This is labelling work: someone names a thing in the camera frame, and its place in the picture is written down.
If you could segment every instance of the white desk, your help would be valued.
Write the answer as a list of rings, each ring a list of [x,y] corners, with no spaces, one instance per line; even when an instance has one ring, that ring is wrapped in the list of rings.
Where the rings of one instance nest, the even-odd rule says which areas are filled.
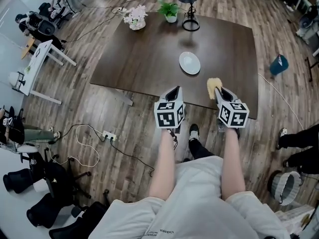
[[[52,45],[52,40],[47,41],[47,42],[43,42],[41,44],[38,45],[38,48],[36,49],[36,51],[34,52],[34,55],[31,58],[31,61],[29,63],[30,66],[30,70],[27,72],[26,70],[24,70],[24,77],[23,77],[23,81],[25,81],[24,85],[20,86],[20,91],[22,93],[24,93],[25,95],[29,95],[29,94],[33,94],[35,96],[44,98],[46,100],[49,100],[51,102],[54,102],[56,104],[62,104],[61,101],[54,99],[52,97],[46,96],[44,94],[41,94],[37,91],[32,90],[33,89],[33,85],[35,82],[36,77],[38,76],[38,73],[41,69],[41,66],[44,62],[44,59],[46,58],[46,56],[48,56],[49,58],[51,58],[52,60],[54,60],[56,63],[58,63],[59,65],[63,66],[64,64],[58,60],[56,57],[52,56],[49,51],[50,50],[54,50],[56,53],[58,53],[61,57],[63,57],[65,60],[67,60],[68,62],[70,62],[72,65],[76,66],[76,63],[71,60],[68,56],[66,56],[62,51],[60,51],[59,49],[57,49],[55,46]]]

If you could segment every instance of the blue container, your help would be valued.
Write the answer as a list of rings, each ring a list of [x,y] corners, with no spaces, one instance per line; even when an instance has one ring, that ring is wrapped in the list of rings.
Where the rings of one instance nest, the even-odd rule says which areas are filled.
[[[276,59],[274,60],[274,62],[270,65],[270,72],[273,75],[277,75],[283,71],[285,71],[288,68],[289,64],[287,59],[279,54]]]

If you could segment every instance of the yellow sponge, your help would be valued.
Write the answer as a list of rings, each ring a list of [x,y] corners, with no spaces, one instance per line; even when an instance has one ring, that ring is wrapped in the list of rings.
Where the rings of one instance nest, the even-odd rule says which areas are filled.
[[[219,78],[209,78],[207,80],[207,89],[210,99],[215,99],[215,88],[217,87],[221,91],[223,84]]]

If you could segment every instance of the white cable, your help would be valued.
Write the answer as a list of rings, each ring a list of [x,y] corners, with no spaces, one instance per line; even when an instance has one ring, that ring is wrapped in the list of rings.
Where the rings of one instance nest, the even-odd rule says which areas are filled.
[[[267,83],[269,83],[270,86],[272,86],[277,93],[284,99],[284,101],[287,103],[287,105],[289,106],[290,110],[293,112],[293,114],[295,115],[297,121],[299,122],[301,128],[304,130],[303,125],[301,124],[300,120],[298,119],[298,116],[295,114],[294,110],[291,108],[290,104],[287,102],[287,100],[284,98],[284,96],[274,87],[274,85],[272,85],[269,81],[266,80],[266,78],[264,76],[262,76],[260,73],[258,73],[259,76],[261,76]]]
[[[51,159],[52,159],[54,162],[58,163],[59,165],[63,165],[63,164],[65,164],[65,163],[69,160],[69,158],[74,158],[76,161],[79,162],[79,164],[80,164],[81,166],[95,167],[95,166],[99,163],[99,161],[100,161],[100,154],[98,153],[98,151],[97,151],[95,148],[93,148],[93,146],[91,146],[91,145],[89,145],[89,144],[83,144],[83,143],[79,142],[79,139],[78,139],[78,129],[79,129],[80,127],[82,127],[82,126],[88,126],[88,127],[90,127],[91,129],[93,129],[95,132],[100,133],[100,134],[102,134],[102,135],[103,135],[103,133],[101,133],[101,132],[97,131],[96,129],[92,128],[90,125],[80,125],[80,126],[78,126],[78,127],[76,128],[76,131],[75,131],[76,141],[77,141],[79,144],[81,144],[82,146],[88,146],[88,147],[92,148],[92,149],[96,152],[96,154],[98,155],[98,160],[96,161],[96,163],[95,163],[94,165],[92,165],[92,166],[91,166],[91,165],[83,165],[83,164],[80,162],[80,160],[78,160],[77,158],[72,157],[72,156],[68,156],[68,159],[67,159],[66,161],[64,161],[63,163],[60,164],[60,163],[57,162],[56,160],[52,159],[51,150],[50,150],[50,147],[49,147],[49,145],[48,145],[48,143],[47,143],[46,145],[47,145],[48,148],[49,148],[50,157],[51,157]]]

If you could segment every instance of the power strip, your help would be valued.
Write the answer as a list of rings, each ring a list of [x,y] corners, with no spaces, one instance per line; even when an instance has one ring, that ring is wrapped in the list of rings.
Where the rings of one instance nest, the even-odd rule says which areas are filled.
[[[107,139],[110,139],[113,137],[112,141],[116,141],[117,137],[115,134],[107,132],[107,131],[103,131],[103,137],[107,136]]]

